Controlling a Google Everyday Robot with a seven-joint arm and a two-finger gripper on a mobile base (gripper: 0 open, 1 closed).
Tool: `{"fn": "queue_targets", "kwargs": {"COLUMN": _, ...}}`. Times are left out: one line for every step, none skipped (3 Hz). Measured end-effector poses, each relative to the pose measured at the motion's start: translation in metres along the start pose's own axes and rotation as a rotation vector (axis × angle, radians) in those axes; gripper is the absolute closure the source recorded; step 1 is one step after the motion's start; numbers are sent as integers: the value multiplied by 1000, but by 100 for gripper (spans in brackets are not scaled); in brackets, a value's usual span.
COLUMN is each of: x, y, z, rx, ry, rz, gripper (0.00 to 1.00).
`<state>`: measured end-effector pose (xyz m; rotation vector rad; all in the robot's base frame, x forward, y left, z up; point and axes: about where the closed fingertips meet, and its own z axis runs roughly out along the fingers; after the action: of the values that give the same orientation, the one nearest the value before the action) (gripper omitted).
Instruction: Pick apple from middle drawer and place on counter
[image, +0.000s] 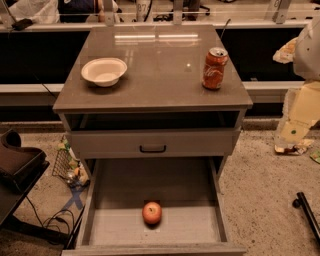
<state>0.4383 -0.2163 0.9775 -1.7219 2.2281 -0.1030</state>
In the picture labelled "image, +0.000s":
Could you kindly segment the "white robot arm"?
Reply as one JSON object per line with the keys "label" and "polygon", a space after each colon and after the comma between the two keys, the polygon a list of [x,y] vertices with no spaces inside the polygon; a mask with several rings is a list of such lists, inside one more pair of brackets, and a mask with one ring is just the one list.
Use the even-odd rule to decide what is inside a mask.
{"label": "white robot arm", "polygon": [[274,137],[277,153],[300,152],[298,145],[320,121],[320,17],[312,18],[297,37],[277,50],[273,60],[292,62],[294,73],[304,79],[299,89],[287,91]]}

